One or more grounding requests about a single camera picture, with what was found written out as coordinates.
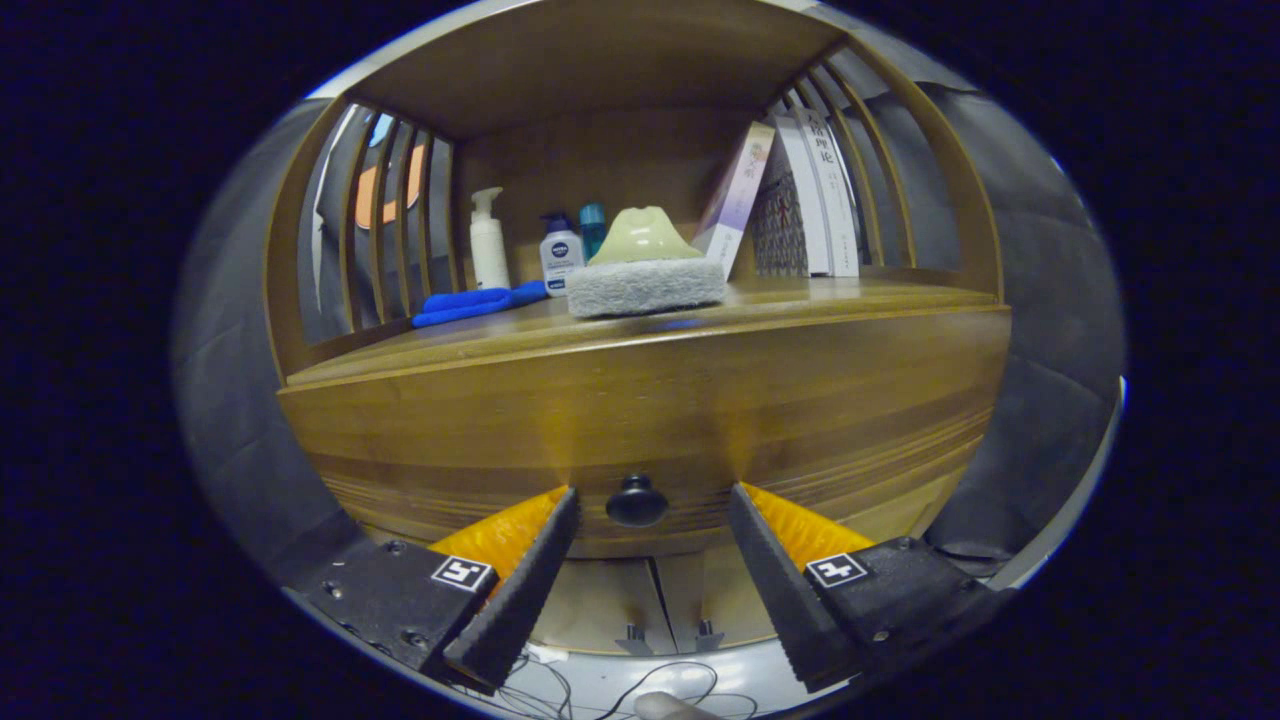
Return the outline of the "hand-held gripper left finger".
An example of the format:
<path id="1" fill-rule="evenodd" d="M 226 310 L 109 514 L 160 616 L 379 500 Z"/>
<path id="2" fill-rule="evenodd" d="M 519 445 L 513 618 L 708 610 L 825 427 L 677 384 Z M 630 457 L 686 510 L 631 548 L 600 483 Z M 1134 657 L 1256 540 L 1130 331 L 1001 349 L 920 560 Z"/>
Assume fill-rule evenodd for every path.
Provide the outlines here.
<path id="1" fill-rule="evenodd" d="M 300 596 L 402 667 L 493 694 L 538 623 L 580 515 L 577 491 L 562 486 L 426 547 L 362 539 Z"/>

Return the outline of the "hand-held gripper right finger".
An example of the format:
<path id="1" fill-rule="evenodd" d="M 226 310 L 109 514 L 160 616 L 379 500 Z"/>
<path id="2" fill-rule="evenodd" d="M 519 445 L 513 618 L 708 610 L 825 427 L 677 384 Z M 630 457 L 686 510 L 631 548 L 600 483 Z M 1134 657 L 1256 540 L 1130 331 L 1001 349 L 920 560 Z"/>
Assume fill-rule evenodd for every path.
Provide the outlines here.
<path id="1" fill-rule="evenodd" d="M 728 523 L 791 669 L 813 692 L 887 682 L 1011 598 L 920 539 L 876 543 L 746 483 L 730 492 Z"/>

